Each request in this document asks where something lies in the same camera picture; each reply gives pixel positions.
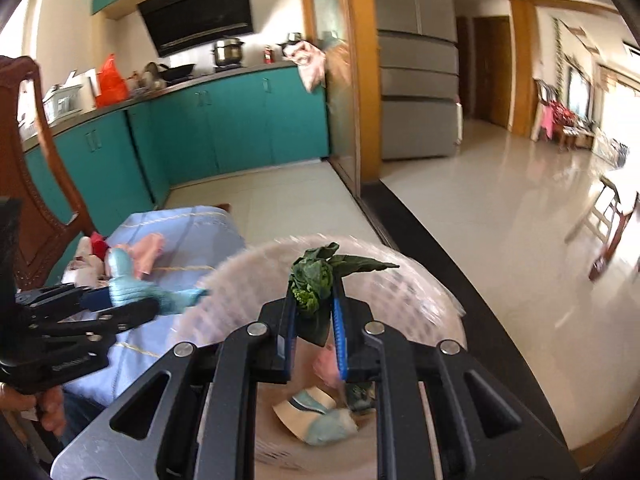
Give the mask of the person's left hand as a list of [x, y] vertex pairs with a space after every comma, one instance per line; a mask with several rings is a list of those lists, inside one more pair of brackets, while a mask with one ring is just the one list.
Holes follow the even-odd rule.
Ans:
[[61, 437], [66, 427], [63, 389], [60, 386], [38, 394], [21, 394], [5, 382], [0, 386], [0, 408], [2, 411], [26, 412], [40, 408], [43, 428]]

